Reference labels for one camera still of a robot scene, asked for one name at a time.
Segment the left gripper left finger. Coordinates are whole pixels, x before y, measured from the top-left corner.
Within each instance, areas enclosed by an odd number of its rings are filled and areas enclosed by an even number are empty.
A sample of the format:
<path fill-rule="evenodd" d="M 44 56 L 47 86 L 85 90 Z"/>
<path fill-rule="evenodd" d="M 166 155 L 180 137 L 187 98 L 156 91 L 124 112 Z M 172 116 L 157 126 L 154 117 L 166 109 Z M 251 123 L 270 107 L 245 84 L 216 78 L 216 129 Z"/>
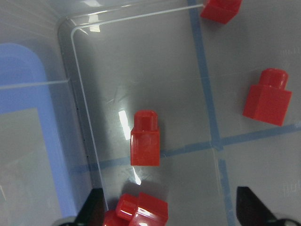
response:
<path fill-rule="evenodd" d="M 104 221 L 104 195 L 102 188 L 91 190 L 74 220 L 76 226 L 101 226 Z"/>

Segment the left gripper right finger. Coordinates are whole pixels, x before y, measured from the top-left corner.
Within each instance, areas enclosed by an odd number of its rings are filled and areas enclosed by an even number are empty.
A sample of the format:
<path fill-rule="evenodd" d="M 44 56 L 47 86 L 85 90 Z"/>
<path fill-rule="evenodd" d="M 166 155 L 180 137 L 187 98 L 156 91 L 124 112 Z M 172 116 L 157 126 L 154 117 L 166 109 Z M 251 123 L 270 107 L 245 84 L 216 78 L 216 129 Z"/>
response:
<path fill-rule="evenodd" d="M 247 186 L 237 187 L 236 216 L 242 226 L 277 226 L 278 221 Z"/>

